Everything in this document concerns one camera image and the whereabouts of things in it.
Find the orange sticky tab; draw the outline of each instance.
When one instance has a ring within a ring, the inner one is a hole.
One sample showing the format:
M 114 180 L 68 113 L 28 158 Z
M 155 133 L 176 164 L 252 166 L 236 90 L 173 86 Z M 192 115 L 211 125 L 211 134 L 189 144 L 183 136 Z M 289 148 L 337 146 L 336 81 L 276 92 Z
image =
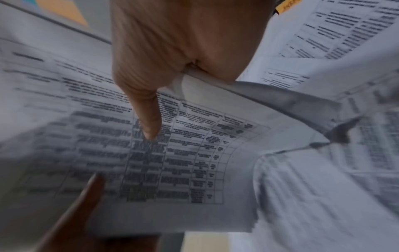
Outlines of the orange sticky tab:
M 72 0 L 36 0 L 36 3 L 45 10 L 88 26 Z
M 293 6 L 297 5 L 298 3 L 302 2 L 302 0 L 285 0 L 279 6 L 276 7 L 276 11 L 281 14 L 286 12 L 287 10 L 291 9 Z

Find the beige surface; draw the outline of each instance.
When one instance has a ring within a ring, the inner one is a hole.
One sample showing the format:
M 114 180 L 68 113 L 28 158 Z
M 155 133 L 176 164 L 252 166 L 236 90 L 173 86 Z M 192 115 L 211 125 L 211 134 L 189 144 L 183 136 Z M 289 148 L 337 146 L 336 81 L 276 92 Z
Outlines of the beige surface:
M 229 236 L 227 233 L 187 232 L 182 252 L 228 252 Z

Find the hand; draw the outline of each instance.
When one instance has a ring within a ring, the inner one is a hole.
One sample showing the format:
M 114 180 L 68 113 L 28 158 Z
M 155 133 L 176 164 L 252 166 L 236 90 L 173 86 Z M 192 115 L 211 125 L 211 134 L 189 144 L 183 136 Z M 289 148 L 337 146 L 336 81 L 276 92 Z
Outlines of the hand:
M 85 233 L 86 222 L 101 199 L 105 181 L 94 175 L 86 189 L 54 227 L 36 252 L 155 252 L 158 236 L 101 240 Z
M 234 81 L 250 62 L 274 0 L 111 0 L 113 77 L 147 139 L 162 119 L 156 90 L 188 64 Z

